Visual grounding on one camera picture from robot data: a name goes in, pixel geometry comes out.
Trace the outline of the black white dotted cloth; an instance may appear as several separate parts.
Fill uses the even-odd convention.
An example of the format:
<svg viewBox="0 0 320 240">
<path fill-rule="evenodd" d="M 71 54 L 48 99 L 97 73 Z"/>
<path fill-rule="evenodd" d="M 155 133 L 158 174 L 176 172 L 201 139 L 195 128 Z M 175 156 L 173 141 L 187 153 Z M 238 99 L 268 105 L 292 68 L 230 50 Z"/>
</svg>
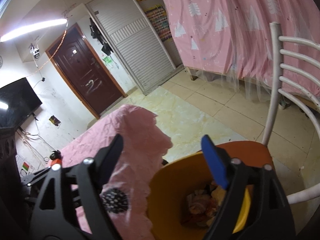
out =
<svg viewBox="0 0 320 240">
<path fill-rule="evenodd" d="M 118 188 L 111 188 L 100 195 L 103 206 L 109 213 L 124 213 L 129 209 L 129 199 L 126 193 Z"/>
</svg>

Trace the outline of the black wall television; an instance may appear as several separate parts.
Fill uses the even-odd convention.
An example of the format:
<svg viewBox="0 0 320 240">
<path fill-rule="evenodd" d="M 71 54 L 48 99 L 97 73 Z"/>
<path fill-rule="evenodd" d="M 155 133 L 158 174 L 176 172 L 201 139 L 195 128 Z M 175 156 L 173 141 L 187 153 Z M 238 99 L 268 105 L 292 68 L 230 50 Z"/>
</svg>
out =
<svg viewBox="0 0 320 240">
<path fill-rule="evenodd" d="M 1 88 L 1 128 L 17 129 L 42 105 L 24 77 Z"/>
</svg>

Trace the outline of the black bag hanging on wall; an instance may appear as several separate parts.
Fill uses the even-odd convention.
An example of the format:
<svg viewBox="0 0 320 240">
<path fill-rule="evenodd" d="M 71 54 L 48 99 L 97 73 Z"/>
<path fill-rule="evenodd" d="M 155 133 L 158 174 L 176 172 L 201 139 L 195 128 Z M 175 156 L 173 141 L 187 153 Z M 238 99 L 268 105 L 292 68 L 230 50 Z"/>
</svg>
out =
<svg viewBox="0 0 320 240">
<path fill-rule="evenodd" d="M 105 53 L 107 56 L 110 56 L 113 53 L 112 48 L 110 47 L 110 45 L 106 42 L 103 43 L 103 47 L 101 49 L 101 51 L 103 53 Z"/>
</svg>

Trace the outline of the orange chair seat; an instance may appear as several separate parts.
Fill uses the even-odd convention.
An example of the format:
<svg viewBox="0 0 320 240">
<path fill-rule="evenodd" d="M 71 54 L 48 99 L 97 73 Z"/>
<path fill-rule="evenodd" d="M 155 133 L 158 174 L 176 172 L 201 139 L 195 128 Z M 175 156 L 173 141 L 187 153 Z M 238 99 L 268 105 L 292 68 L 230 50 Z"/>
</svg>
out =
<svg viewBox="0 0 320 240">
<path fill-rule="evenodd" d="M 240 159 L 245 165 L 263 167 L 268 164 L 274 168 L 271 154 L 266 146 L 255 141 L 230 141 L 219 144 L 231 158 Z"/>
</svg>

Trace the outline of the trash inside bin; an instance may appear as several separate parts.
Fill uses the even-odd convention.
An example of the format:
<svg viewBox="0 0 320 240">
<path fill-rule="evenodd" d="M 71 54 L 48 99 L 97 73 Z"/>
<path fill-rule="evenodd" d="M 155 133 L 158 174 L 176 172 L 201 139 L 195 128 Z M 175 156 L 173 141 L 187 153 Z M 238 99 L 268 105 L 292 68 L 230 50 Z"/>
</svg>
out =
<svg viewBox="0 0 320 240">
<path fill-rule="evenodd" d="M 189 226 L 210 227 L 222 206 L 226 190 L 213 180 L 186 196 L 182 222 Z"/>
</svg>

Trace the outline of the fluorescent ceiling light tube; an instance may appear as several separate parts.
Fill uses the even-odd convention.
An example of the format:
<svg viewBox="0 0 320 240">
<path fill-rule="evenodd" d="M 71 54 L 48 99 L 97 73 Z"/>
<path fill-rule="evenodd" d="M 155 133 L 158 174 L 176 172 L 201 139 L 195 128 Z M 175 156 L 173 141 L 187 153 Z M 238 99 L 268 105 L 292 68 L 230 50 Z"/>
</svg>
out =
<svg viewBox="0 0 320 240">
<path fill-rule="evenodd" d="M 22 35 L 31 33 L 33 31 L 38 31 L 41 29 L 46 29 L 46 28 L 57 26 L 57 25 L 67 24 L 67 22 L 68 22 L 67 19 L 61 18 L 61 19 L 48 20 L 48 21 L 38 22 L 34 24 L 24 25 L 4 34 L 1 37 L 1 42 L 6 42 L 9 40 L 15 39 Z"/>
</svg>

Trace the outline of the pink bed sheet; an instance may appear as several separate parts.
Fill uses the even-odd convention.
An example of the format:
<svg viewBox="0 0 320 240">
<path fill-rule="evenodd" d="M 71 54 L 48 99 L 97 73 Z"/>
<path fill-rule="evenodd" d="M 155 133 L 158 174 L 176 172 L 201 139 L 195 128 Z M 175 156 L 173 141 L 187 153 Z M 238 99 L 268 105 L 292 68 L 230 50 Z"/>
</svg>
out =
<svg viewBox="0 0 320 240">
<path fill-rule="evenodd" d="M 162 157 L 172 148 L 170 137 L 157 127 L 156 116 L 143 107 L 122 105 L 60 151 L 62 166 L 71 167 L 86 157 L 95 157 L 116 134 L 123 137 L 123 151 L 102 190 L 118 188 L 128 196 L 126 212 L 107 212 L 123 239 L 154 239 L 152 222 L 146 215 L 149 183 L 163 166 Z"/>
</svg>

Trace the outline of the white louvered wardrobe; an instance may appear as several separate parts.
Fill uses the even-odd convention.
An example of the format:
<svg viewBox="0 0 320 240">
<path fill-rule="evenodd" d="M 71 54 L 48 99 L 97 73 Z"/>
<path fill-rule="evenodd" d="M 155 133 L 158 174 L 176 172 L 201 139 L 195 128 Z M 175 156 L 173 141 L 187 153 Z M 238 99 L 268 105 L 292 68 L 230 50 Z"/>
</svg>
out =
<svg viewBox="0 0 320 240">
<path fill-rule="evenodd" d="M 161 41 L 137 0 L 92 0 L 87 8 L 144 95 L 183 68 L 173 39 Z"/>
</svg>

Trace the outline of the dark brown wooden door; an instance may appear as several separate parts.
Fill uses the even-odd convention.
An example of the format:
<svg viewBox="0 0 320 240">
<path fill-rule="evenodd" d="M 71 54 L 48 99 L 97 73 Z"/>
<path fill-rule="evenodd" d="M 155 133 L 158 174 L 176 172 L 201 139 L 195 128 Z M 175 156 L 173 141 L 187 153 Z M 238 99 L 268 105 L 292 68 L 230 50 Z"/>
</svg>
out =
<svg viewBox="0 0 320 240">
<path fill-rule="evenodd" d="M 55 40 L 46 54 L 68 87 L 96 119 L 117 100 L 127 97 L 78 24 Z"/>
</svg>

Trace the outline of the yellow plastic trash bin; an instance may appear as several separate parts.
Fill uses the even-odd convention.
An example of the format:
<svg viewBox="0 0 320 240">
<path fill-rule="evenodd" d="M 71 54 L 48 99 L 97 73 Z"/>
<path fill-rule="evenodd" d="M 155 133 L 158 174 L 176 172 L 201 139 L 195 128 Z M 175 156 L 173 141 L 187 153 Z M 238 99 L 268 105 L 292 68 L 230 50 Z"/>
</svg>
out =
<svg viewBox="0 0 320 240">
<path fill-rule="evenodd" d="M 163 166 L 150 181 L 147 215 L 155 239 L 204 239 L 208 227 L 187 225 L 187 196 L 213 180 L 201 151 Z"/>
</svg>

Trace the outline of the colourful wall chart poster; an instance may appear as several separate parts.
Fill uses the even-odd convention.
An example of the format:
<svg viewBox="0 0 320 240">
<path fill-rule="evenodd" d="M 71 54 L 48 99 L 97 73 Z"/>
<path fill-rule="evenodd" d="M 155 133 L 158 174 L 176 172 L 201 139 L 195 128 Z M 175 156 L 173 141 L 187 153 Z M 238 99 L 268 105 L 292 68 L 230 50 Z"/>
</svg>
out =
<svg viewBox="0 0 320 240">
<path fill-rule="evenodd" d="M 159 4 L 147 9 L 145 14 L 162 42 L 172 38 L 167 13 L 162 5 Z"/>
</svg>

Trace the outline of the pink tree-print curtain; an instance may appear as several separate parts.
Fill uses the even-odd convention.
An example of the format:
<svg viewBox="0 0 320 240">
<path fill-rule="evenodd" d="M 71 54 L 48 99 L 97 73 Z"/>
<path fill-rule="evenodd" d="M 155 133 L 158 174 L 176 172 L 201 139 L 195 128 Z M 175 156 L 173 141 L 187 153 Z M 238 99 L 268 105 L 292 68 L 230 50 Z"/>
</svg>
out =
<svg viewBox="0 0 320 240">
<path fill-rule="evenodd" d="M 319 41 L 319 9 L 313 0 L 163 1 L 183 64 L 231 82 L 272 85 L 272 22 L 285 36 Z"/>
</svg>

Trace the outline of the white metal chair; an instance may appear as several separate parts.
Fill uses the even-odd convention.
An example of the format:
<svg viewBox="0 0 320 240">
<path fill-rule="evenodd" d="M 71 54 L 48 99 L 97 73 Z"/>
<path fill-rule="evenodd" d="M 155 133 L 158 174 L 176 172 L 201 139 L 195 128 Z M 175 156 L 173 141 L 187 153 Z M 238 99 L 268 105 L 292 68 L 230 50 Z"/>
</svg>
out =
<svg viewBox="0 0 320 240">
<path fill-rule="evenodd" d="M 288 70 L 289 72 L 293 72 L 295 74 L 301 75 L 302 77 L 308 79 L 312 83 L 319 86 L 318 78 L 316 78 L 314 75 L 310 74 L 307 71 L 291 66 L 289 64 L 285 64 L 284 56 L 288 56 L 303 62 L 307 62 L 316 68 L 319 68 L 319 61 L 307 55 L 283 48 L 284 43 L 294 43 L 298 45 L 307 46 L 315 50 L 319 50 L 319 44 L 305 38 L 284 36 L 282 34 L 281 24 L 278 22 L 270 23 L 270 31 L 271 31 L 271 41 L 272 41 L 272 54 L 273 54 L 273 80 L 272 80 L 272 86 L 271 86 L 271 101 L 268 109 L 268 115 L 266 119 L 264 135 L 262 139 L 262 144 L 264 146 L 267 146 L 270 140 L 272 129 L 274 127 L 274 122 L 276 120 L 278 105 L 279 105 L 281 96 L 284 96 L 285 98 L 289 99 L 294 104 L 296 104 L 308 116 L 308 118 L 311 120 L 312 124 L 314 125 L 316 132 L 319 133 L 319 122 L 317 121 L 317 118 L 312 113 L 312 111 L 308 108 L 308 106 L 296 96 L 282 89 L 283 84 L 290 85 L 291 87 L 302 92 L 302 94 L 304 94 L 307 98 L 309 98 L 312 101 L 312 103 L 316 106 L 316 108 L 319 108 L 319 100 L 316 98 L 315 95 L 313 95 L 304 86 L 283 76 L 283 71 Z"/>
</svg>

